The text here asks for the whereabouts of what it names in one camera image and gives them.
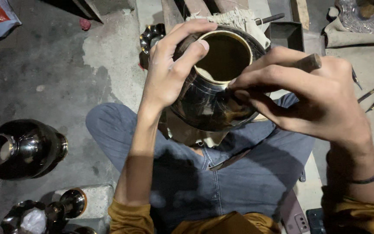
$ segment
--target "finger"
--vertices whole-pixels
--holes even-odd
[[[205,40],[198,40],[191,43],[184,54],[177,59],[172,68],[172,76],[185,79],[191,68],[209,52],[209,44]]]
[[[157,47],[156,47],[156,45],[154,45],[152,48],[151,48],[151,50],[150,50],[150,57],[153,57],[154,56],[154,54],[155,54],[155,49],[156,49]]]
[[[262,69],[269,65],[291,66],[294,62],[309,56],[309,54],[278,46],[272,48],[266,55],[249,65],[242,73]]]
[[[229,83],[232,90],[277,86],[306,97],[322,93],[328,80],[297,68],[269,65],[263,69],[241,74]]]
[[[180,41],[185,39],[190,34],[210,32],[216,28],[217,24],[209,23],[207,22],[207,19],[192,19],[181,25],[174,32],[165,36],[162,40],[165,42],[165,44],[174,46],[180,43]]]
[[[280,128],[288,131],[301,132],[304,123],[292,118],[293,113],[287,108],[278,106],[271,98],[263,93],[251,90],[237,90],[235,96],[254,106],[259,113],[274,122]]]
[[[185,24],[185,23],[174,25],[174,27],[170,30],[170,32],[167,35],[173,33],[175,30],[177,30],[178,28],[180,28],[183,24]]]

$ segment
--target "right hand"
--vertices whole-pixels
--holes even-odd
[[[229,88],[284,130],[357,151],[359,145],[371,142],[371,129],[354,94],[350,62],[322,57],[322,68],[311,73],[281,66],[306,56],[304,52],[275,47],[232,80]],[[283,108],[263,94],[278,89],[295,93],[300,101]]]

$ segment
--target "wooden tool handle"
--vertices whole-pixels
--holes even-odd
[[[312,72],[315,69],[321,68],[321,58],[318,54],[311,54],[303,59],[294,62],[290,67],[295,67],[303,70],[304,72]]]

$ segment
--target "vase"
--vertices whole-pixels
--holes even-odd
[[[67,154],[67,139],[37,120],[0,126],[0,179],[21,180],[49,173]]]
[[[171,110],[188,125],[207,132],[231,131],[255,119],[256,109],[235,98],[227,85],[266,54],[265,49],[246,32],[219,25],[215,31],[181,41],[174,61],[196,40],[206,40],[209,52],[191,69]]]

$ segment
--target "metal vase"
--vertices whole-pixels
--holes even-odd
[[[67,154],[67,139],[37,120],[13,120],[0,126],[0,179],[43,176]]]

